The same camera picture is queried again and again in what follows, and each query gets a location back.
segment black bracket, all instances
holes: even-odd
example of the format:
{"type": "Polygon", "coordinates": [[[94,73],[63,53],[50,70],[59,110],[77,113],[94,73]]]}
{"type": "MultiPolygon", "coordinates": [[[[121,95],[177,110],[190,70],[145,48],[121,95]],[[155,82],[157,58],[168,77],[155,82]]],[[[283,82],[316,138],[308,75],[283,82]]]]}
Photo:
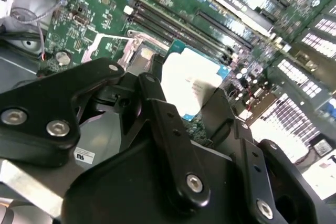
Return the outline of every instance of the black bracket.
{"type": "Polygon", "coordinates": [[[264,155],[254,145],[247,124],[235,119],[229,137],[216,150],[230,156],[236,163],[238,177],[243,181],[246,209],[250,216],[258,223],[287,224],[276,208],[264,155]]]}
{"type": "Polygon", "coordinates": [[[278,208],[289,223],[335,223],[332,211],[278,145],[270,140],[262,140],[258,147],[270,171],[278,208]]]}
{"type": "Polygon", "coordinates": [[[65,164],[80,137],[76,108],[84,109],[90,94],[123,75],[118,64],[101,58],[0,94],[0,157],[65,164]]]}
{"type": "Polygon", "coordinates": [[[150,73],[138,76],[129,110],[121,115],[122,142],[126,150],[143,129],[152,132],[162,161],[162,175],[171,201],[193,211],[205,207],[210,199],[209,185],[176,107],[166,102],[160,81],[150,73]],[[188,176],[201,182],[200,191],[188,185],[188,176]]]}

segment white label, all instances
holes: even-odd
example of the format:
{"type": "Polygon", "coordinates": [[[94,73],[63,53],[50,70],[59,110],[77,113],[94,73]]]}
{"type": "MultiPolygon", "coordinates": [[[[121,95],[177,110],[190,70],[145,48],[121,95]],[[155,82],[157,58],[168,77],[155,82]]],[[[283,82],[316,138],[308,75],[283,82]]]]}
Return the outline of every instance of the white label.
{"type": "Polygon", "coordinates": [[[92,165],[93,159],[95,158],[95,154],[93,152],[89,152],[78,147],[75,149],[73,154],[76,160],[88,163],[90,165],[92,165]]]}

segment green circuit board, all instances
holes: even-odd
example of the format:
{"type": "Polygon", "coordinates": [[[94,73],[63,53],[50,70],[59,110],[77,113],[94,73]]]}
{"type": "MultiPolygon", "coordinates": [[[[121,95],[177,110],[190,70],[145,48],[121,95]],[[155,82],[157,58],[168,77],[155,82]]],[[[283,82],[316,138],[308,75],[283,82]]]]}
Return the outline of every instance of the green circuit board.
{"type": "MultiPolygon", "coordinates": [[[[129,19],[123,12],[125,6],[132,0],[68,0],[68,5],[54,13],[46,38],[46,50],[54,55],[60,50],[71,54],[72,66],[82,63],[85,50],[95,39],[97,33],[126,36],[129,30],[143,31],[152,34],[159,40],[153,31],[146,29],[141,22],[129,19]]],[[[224,8],[218,8],[214,2],[207,0],[145,0],[150,6],[157,8],[163,14],[172,17],[179,24],[197,28],[209,36],[209,40],[217,45],[237,46],[237,41],[227,36],[213,24],[207,23],[197,15],[201,11],[210,15],[216,22],[237,35],[249,46],[249,50],[241,50],[239,57],[245,61],[258,61],[265,64],[271,60],[276,50],[260,34],[253,31],[235,15],[224,8]]],[[[291,42],[311,22],[330,0],[279,0],[288,4],[283,8],[274,0],[241,0],[251,8],[261,7],[272,14],[274,31],[291,42]],[[319,5],[312,7],[312,3],[319,1],[319,5]]],[[[103,38],[91,59],[108,57],[118,60],[125,47],[126,41],[103,38]]],[[[61,70],[52,60],[49,67],[61,70]]]]}

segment cable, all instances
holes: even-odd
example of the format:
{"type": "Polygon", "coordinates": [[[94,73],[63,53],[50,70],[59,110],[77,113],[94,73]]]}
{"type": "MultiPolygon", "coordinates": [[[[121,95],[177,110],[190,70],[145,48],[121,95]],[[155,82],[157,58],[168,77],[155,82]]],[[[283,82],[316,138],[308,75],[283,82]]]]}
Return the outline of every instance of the cable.
{"type": "MultiPolygon", "coordinates": [[[[60,8],[61,6],[64,6],[64,5],[67,5],[67,1],[65,0],[60,0],[58,1],[55,5],[53,5],[49,10],[45,11],[44,13],[42,13],[41,15],[37,16],[35,13],[35,17],[33,19],[30,19],[30,20],[18,20],[16,17],[16,20],[19,21],[21,24],[24,24],[24,25],[29,25],[29,24],[32,24],[32,23],[35,23],[35,22],[38,22],[42,19],[44,19],[45,17],[49,16],[50,14],[52,14],[55,10],[57,10],[58,8],[60,8]]],[[[21,8],[21,7],[14,7],[12,8],[12,13],[15,12],[16,10],[18,9],[25,9],[25,8],[21,8]]]]}
{"type": "MultiPolygon", "coordinates": [[[[31,10],[28,10],[26,8],[22,8],[22,7],[15,7],[12,9],[11,12],[11,16],[18,21],[21,24],[26,24],[24,21],[21,21],[16,15],[15,12],[18,14],[18,11],[22,11],[22,12],[26,12],[28,15],[35,17],[35,19],[37,18],[36,14],[34,12],[32,12],[31,10]]],[[[37,25],[37,29],[38,29],[38,33],[40,35],[40,41],[41,41],[41,58],[44,61],[45,60],[45,47],[44,47],[44,37],[43,37],[43,32],[41,29],[41,25],[39,21],[35,21],[36,25],[37,25]]]]}

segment dimm slot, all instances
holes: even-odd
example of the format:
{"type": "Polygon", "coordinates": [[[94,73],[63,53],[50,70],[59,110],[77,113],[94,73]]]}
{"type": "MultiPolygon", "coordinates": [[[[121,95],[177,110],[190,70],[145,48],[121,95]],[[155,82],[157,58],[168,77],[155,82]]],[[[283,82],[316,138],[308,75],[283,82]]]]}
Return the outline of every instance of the dimm slot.
{"type": "Polygon", "coordinates": [[[218,21],[214,20],[212,17],[210,17],[208,14],[204,13],[203,11],[199,10],[197,12],[197,16],[203,18],[204,20],[206,20],[207,22],[209,22],[210,24],[215,26],[217,29],[222,31],[227,36],[231,37],[233,40],[235,40],[241,46],[246,47],[249,50],[253,49],[253,46],[247,40],[245,40],[241,36],[235,34],[233,31],[231,31],[230,29],[228,29],[227,27],[225,27],[224,25],[222,25],[218,21]]]}
{"type": "Polygon", "coordinates": [[[159,16],[161,19],[163,19],[167,23],[171,24],[172,26],[175,26],[177,29],[179,29],[179,30],[182,29],[182,31],[187,33],[190,37],[195,38],[196,40],[200,41],[203,44],[209,45],[211,48],[214,48],[217,51],[222,52],[222,54],[230,56],[229,52],[226,50],[226,48],[223,47],[223,45],[219,45],[217,42],[207,39],[208,36],[206,34],[204,34],[202,31],[200,31],[200,30],[194,31],[194,30],[186,27],[185,25],[177,22],[176,20],[172,19],[170,16],[161,12],[160,10],[155,8],[154,6],[151,6],[149,3],[145,2],[145,1],[140,1],[139,5],[143,8],[145,8],[146,10],[152,12],[156,16],[159,16]]]}
{"type": "Polygon", "coordinates": [[[199,43],[198,41],[190,41],[189,39],[183,37],[183,36],[175,36],[174,34],[166,31],[164,28],[153,24],[151,20],[148,20],[147,17],[143,17],[140,13],[136,13],[133,15],[133,21],[139,24],[140,26],[143,26],[144,28],[148,29],[161,39],[164,39],[165,41],[172,43],[174,40],[179,39],[183,43],[186,43],[197,50],[203,52],[204,54],[208,56],[215,56],[215,57],[221,57],[223,53],[216,51],[214,49],[210,49],[206,47],[204,44],[199,43]]]}

